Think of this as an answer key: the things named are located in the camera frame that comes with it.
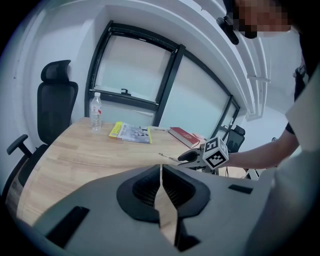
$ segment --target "chair armrest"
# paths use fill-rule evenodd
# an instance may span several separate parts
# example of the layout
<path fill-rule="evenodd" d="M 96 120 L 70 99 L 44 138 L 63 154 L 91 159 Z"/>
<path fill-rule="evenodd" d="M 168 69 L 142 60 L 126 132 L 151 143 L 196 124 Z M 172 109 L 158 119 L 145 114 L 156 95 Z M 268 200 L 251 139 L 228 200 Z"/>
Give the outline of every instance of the chair armrest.
<path fill-rule="evenodd" d="M 25 146 L 24 141 L 28 138 L 28 135 L 24 134 L 17 138 L 6 150 L 8 155 L 11 155 L 16 148 L 21 149 L 21 151 L 29 158 L 32 156 L 32 153 L 29 149 Z"/>

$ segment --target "black window frame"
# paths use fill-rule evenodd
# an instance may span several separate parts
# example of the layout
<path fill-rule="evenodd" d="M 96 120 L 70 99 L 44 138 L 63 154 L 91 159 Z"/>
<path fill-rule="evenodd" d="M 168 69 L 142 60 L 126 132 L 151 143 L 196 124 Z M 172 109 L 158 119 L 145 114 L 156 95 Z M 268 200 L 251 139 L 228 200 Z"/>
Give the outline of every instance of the black window frame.
<path fill-rule="evenodd" d="M 120 93 L 94 89 L 96 85 L 96 79 L 97 79 L 97 74 L 101 64 L 101 60 L 103 58 L 104 52 L 107 48 L 107 45 L 111 36 L 127 37 L 127 38 L 144 41 L 171 52 L 171 56 L 169 58 L 167 67 L 163 74 L 163 78 L 162 78 L 155 102 L 133 97 L 127 94 L 122 94 L 122 93 L 120 94 Z M 231 95 L 231 93 L 229 92 L 227 87 L 224 85 L 224 83 L 217 77 L 217 75 L 208 66 L 206 66 L 201 60 L 199 60 L 191 52 L 186 50 L 186 47 L 183 44 L 177 44 L 174 41 L 162 35 L 159 35 L 157 33 L 151 32 L 149 30 L 136 27 L 136 26 L 115 23 L 113 20 L 111 20 L 107 24 L 106 28 L 104 29 L 102 36 L 100 37 L 92 56 L 92 60 L 91 60 L 89 71 L 88 71 L 87 81 L 85 85 L 84 116 L 89 117 L 90 99 L 94 97 L 95 92 L 99 92 L 101 93 L 100 98 L 104 101 L 120 103 L 120 104 L 125 104 L 133 107 L 155 111 L 152 125 L 158 127 L 162 119 L 162 116 L 163 116 L 171 89 L 173 87 L 174 81 L 176 79 L 183 56 L 186 56 L 192 62 L 197 64 L 223 89 L 223 91 L 227 94 L 227 96 L 229 96 L 229 100 L 223 110 L 223 114 L 211 136 L 211 138 L 215 137 L 219 130 L 226 130 L 226 128 L 222 127 L 221 125 L 227 115 L 230 105 L 233 104 L 236 108 L 236 111 L 233 115 L 233 121 L 236 120 L 237 115 L 240 111 L 240 107 L 238 103 L 234 99 L 234 96 Z M 229 128 L 227 129 L 224 139 L 228 135 L 231 127 L 232 125 L 230 125 Z"/>

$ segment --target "window handle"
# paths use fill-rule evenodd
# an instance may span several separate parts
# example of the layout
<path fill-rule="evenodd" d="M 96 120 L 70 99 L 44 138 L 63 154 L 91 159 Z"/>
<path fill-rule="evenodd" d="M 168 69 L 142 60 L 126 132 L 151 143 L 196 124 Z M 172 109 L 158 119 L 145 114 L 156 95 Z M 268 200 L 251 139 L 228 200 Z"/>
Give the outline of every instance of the window handle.
<path fill-rule="evenodd" d="M 131 96 L 131 94 L 128 93 L 128 90 L 127 90 L 127 89 L 123 88 L 123 89 L 121 89 L 121 91 L 122 91 L 121 94 L 127 95 L 127 96 Z"/>

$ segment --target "water bottle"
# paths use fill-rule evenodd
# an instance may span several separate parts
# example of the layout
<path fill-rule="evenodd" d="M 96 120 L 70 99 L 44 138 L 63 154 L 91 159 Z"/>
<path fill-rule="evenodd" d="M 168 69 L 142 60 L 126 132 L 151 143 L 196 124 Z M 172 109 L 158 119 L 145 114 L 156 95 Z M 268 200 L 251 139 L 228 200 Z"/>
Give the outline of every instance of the water bottle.
<path fill-rule="evenodd" d="M 94 98 L 90 103 L 90 118 L 91 127 L 94 131 L 99 131 L 101 129 L 102 117 L 101 117 L 101 99 L 100 92 L 94 93 Z"/>

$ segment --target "yellow book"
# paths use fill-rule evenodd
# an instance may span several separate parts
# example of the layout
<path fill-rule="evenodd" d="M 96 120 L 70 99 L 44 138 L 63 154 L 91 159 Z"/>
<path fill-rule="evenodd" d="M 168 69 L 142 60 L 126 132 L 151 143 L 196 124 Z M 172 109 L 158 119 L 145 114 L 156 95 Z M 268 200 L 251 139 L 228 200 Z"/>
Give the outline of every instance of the yellow book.
<path fill-rule="evenodd" d="M 149 126 L 134 126 L 116 122 L 109 137 L 129 142 L 152 144 Z"/>

